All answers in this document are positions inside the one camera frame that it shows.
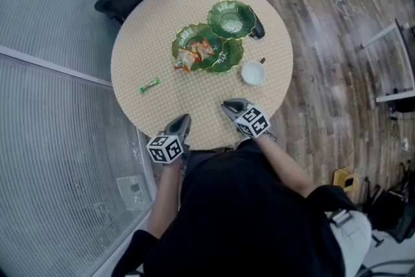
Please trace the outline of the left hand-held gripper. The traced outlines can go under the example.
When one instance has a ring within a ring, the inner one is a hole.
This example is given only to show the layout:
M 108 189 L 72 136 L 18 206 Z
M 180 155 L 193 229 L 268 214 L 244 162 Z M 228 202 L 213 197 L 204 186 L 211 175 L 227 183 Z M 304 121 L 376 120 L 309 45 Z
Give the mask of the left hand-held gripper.
M 152 161 L 170 165 L 178 158 L 184 158 L 189 152 L 189 145 L 185 141 L 190 129 L 191 116 L 183 114 L 168 123 L 164 132 L 150 138 L 146 149 Z

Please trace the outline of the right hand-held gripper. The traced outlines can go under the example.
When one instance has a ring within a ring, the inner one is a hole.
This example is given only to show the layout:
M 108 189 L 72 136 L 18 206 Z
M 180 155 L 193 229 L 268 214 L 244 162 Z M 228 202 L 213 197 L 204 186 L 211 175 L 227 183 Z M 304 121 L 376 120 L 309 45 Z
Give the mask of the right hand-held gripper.
M 225 100 L 220 107 L 231 121 L 235 121 L 237 129 L 250 138 L 258 138 L 270 128 L 267 115 L 245 98 Z

